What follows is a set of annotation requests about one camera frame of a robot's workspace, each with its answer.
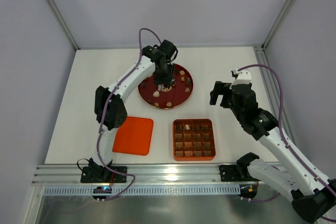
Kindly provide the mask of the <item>metal tweezers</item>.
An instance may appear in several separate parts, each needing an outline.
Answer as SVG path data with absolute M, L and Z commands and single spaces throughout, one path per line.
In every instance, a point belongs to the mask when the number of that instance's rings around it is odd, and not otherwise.
M 157 86 L 157 90 L 158 91 L 163 91 L 164 89 L 165 89 L 165 85 L 164 84 L 159 84 L 158 86 Z

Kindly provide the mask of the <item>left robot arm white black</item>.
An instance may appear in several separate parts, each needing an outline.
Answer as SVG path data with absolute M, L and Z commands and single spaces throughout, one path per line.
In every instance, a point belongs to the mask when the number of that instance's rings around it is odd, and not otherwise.
M 140 49 L 140 56 L 133 67 L 119 80 L 108 88 L 99 86 L 95 93 L 95 114 L 99 125 L 99 137 L 96 153 L 100 164 L 92 158 L 89 167 L 92 173 L 105 181 L 112 173 L 111 165 L 104 164 L 99 151 L 101 137 L 105 130 L 119 128 L 127 118 L 124 103 L 134 89 L 149 75 L 153 75 L 154 86 L 158 90 L 169 88 L 174 83 L 174 64 L 172 61 L 178 54 L 177 47 L 170 41 L 164 40 L 160 45 L 146 46 Z

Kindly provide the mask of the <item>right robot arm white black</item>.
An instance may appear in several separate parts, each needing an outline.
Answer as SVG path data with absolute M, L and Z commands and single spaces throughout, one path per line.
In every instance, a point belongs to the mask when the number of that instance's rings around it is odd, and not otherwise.
M 285 172 L 248 153 L 237 160 L 244 178 L 261 180 L 286 197 L 299 217 L 314 223 L 335 206 L 335 180 L 313 165 L 279 127 L 278 120 L 260 108 L 251 84 L 217 81 L 210 92 L 210 104 L 230 109 L 243 130 L 268 149 Z

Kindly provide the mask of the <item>white heart chocolate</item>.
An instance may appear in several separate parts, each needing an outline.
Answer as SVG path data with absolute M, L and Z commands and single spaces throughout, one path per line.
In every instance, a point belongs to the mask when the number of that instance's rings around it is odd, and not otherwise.
M 154 96 L 154 97 L 159 97 L 159 96 L 160 96 L 160 93 L 159 93 L 158 91 L 155 91 L 155 92 L 153 93 L 153 96 Z

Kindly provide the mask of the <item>orange chocolate box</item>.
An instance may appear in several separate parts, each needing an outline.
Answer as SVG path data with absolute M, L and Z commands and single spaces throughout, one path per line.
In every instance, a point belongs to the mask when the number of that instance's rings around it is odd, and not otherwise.
M 173 121 L 173 157 L 178 162 L 207 162 L 216 156 L 213 124 L 210 119 Z

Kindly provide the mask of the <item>round dark red tray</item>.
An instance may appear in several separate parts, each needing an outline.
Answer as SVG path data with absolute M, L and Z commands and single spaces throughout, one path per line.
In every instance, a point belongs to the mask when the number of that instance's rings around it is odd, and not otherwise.
M 141 83 L 146 83 L 146 87 L 142 88 Z M 149 104 L 158 109 L 172 109 L 185 103 L 191 96 L 194 88 L 194 82 L 189 71 L 181 65 L 175 65 L 174 71 L 174 83 L 169 88 L 165 88 L 163 91 L 158 91 L 158 86 L 154 83 L 153 75 L 146 77 L 138 85 L 138 92 L 140 97 L 147 103 L 148 100 L 152 100 Z M 185 89 L 189 88 L 190 92 L 186 93 Z M 154 97 L 153 93 L 158 91 L 159 97 Z M 171 107 L 166 106 L 168 102 L 172 103 Z

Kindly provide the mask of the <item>orange box lid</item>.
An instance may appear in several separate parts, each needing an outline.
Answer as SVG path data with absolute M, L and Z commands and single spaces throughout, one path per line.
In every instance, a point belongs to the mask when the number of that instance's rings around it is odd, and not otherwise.
M 148 155 L 153 127 L 152 119 L 128 116 L 117 130 L 112 151 L 130 155 Z

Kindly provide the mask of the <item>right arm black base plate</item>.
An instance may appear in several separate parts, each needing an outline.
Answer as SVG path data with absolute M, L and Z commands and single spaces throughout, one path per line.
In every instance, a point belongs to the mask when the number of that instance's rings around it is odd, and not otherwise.
M 222 182 L 256 182 L 250 176 L 247 167 L 241 165 L 220 165 L 219 174 Z

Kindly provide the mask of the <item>aluminium front rail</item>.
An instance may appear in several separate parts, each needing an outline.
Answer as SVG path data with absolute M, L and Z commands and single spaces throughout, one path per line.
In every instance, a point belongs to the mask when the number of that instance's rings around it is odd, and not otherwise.
M 220 182 L 221 163 L 199 164 L 125 164 L 127 172 L 140 182 Z M 82 171 L 77 165 L 39 165 L 33 185 L 65 185 L 80 183 Z

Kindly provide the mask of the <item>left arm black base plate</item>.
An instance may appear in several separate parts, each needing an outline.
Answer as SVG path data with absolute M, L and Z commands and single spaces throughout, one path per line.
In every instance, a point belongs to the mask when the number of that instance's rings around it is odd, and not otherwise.
M 124 175 L 119 175 L 112 173 L 104 167 L 92 168 L 90 166 L 85 166 L 82 169 L 81 183 L 92 184 L 92 183 L 126 183 L 127 177 Z

